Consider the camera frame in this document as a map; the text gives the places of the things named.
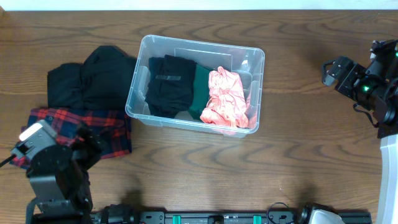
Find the red navy plaid shirt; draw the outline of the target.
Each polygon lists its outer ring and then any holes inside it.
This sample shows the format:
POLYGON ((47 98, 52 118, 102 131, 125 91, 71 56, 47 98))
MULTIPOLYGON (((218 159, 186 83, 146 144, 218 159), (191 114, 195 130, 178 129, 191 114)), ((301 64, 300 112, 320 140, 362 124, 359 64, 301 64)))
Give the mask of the red navy plaid shirt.
POLYGON ((119 110, 81 110, 74 108, 40 108, 30 111, 28 126, 45 120, 56 132, 57 142, 71 146, 79 139, 77 126, 84 122, 102 140, 107 148, 101 152, 102 159, 130 154, 131 119, 119 110))

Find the black hooded sweatshirt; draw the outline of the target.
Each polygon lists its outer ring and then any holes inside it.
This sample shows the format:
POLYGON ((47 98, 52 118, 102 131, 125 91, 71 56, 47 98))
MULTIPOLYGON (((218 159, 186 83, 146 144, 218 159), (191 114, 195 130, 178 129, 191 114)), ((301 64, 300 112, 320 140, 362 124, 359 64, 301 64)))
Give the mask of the black hooded sweatshirt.
POLYGON ((83 63, 64 63, 48 72, 49 108, 123 110, 137 58, 102 45, 83 63))

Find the black garment with tape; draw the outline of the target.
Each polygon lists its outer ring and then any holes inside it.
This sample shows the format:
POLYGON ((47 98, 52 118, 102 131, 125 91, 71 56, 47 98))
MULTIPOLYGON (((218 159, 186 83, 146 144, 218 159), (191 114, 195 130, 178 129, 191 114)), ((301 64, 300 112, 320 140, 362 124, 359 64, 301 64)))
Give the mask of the black garment with tape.
POLYGON ((163 58, 163 74, 149 81, 146 103, 152 116, 174 118, 192 104, 197 64, 172 55, 164 55, 163 58))

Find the dark navy garment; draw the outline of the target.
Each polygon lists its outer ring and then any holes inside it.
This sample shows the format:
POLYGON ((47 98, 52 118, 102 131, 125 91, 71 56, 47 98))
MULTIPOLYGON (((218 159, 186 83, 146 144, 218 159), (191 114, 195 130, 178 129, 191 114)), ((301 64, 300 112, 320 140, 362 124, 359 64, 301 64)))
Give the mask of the dark navy garment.
POLYGON ((151 57, 149 59, 150 80, 155 80, 157 75, 163 74, 164 58, 151 57))

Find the salmon pink garment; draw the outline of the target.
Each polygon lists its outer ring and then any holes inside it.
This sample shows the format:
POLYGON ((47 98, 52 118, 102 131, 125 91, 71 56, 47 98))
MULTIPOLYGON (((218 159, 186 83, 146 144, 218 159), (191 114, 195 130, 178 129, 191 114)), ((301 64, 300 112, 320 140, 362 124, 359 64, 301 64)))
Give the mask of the salmon pink garment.
POLYGON ((238 73, 219 66, 209 73, 209 100, 200 119, 207 124, 230 128, 254 128, 256 118, 249 117, 249 99, 244 96, 238 73))

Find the dark green drawstring bag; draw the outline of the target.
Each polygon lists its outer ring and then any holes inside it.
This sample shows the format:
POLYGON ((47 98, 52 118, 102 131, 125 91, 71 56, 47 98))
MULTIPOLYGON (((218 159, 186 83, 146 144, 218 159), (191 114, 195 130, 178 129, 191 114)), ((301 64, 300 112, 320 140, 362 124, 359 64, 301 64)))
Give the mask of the dark green drawstring bag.
POLYGON ((193 81, 193 101, 188 109, 190 116, 195 120, 201 120, 200 116, 209 100, 209 74, 210 70, 207 68, 201 65, 196 66, 193 81))

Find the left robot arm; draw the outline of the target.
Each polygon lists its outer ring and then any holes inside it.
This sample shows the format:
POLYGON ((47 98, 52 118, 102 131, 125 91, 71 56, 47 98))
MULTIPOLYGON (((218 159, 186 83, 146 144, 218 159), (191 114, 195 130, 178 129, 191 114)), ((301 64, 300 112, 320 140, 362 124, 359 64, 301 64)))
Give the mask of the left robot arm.
POLYGON ((55 130, 44 120, 27 128, 20 139, 29 149, 26 171, 35 193, 26 208, 26 223, 91 223, 93 202, 88 169, 101 158, 107 144, 85 123, 71 146, 57 142, 55 130))

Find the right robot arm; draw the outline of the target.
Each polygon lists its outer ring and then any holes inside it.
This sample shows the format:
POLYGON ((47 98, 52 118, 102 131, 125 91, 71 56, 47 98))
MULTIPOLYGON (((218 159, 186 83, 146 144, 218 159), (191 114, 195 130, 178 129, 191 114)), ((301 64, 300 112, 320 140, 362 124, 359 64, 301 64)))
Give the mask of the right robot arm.
POLYGON ((373 41, 364 67, 340 56, 322 65, 322 82, 354 101, 381 140, 382 177, 377 223, 397 223, 397 40, 373 41))

